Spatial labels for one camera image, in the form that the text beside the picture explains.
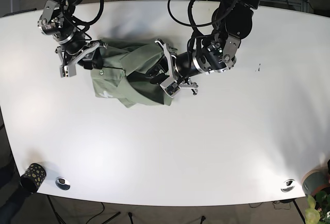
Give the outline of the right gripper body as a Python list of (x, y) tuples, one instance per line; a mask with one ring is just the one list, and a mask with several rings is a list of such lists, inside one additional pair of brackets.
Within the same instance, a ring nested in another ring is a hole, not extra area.
[(74, 22), (69, 21), (69, 15), (74, 12), (74, 6), (64, 9), (54, 0), (47, 0), (42, 15), (38, 20), (38, 28), (42, 34), (52, 36), (59, 44), (55, 53), (59, 56), (61, 65), (83, 65), (84, 60), (91, 60), (96, 49), (106, 48), (101, 40), (93, 41)]

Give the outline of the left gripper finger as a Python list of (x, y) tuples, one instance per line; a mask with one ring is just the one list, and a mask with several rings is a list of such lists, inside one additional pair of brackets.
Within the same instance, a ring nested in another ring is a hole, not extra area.
[(153, 65), (147, 72), (144, 74), (146, 78), (154, 78), (158, 74), (167, 72), (167, 62), (165, 58), (160, 58), (155, 65)]
[(163, 83), (167, 78), (169, 78), (169, 75), (166, 75), (166, 74), (159, 74), (159, 75), (157, 75), (157, 76), (155, 76), (154, 78), (151, 79), (151, 84), (160, 85), (160, 84)]

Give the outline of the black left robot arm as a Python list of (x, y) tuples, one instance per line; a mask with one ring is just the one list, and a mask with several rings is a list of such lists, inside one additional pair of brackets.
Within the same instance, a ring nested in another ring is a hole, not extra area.
[(253, 13), (260, 3), (260, 0), (219, 0), (211, 21), (197, 24), (192, 13), (196, 1), (190, 0), (187, 7), (189, 22), (185, 26), (193, 30), (187, 51), (177, 55), (169, 45), (157, 40), (163, 55), (145, 74), (169, 97), (174, 97), (181, 89), (191, 89), (197, 94), (198, 85), (191, 77), (222, 73), (235, 66), (236, 52), (252, 30)]

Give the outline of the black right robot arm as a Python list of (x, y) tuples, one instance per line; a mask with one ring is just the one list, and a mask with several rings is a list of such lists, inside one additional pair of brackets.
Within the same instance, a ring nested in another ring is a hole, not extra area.
[(103, 59), (100, 48), (107, 44), (92, 40), (87, 34), (104, 10), (104, 0), (100, 0), (97, 15), (90, 21), (82, 21), (74, 15), (75, 8), (83, 0), (47, 0), (43, 13), (38, 20), (42, 34), (52, 36), (59, 44), (55, 53), (61, 60), (61, 75), (69, 73), (71, 65), (80, 65), (87, 70), (102, 69)]

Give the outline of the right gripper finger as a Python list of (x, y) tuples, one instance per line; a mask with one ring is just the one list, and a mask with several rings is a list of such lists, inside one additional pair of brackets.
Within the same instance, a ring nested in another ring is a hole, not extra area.
[(84, 69), (102, 69), (103, 58), (99, 49), (93, 52), (91, 60), (84, 60), (82, 64)]

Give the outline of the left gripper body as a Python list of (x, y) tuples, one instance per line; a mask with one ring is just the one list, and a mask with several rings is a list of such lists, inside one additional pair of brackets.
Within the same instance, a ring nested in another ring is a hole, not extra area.
[(224, 40), (215, 36), (192, 36), (185, 53), (172, 57), (176, 82), (172, 83), (172, 94), (181, 89), (191, 89), (197, 94), (198, 85), (191, 77), (198, 74), (222, 73), (234, 67), (237, 37), (228, 35)]

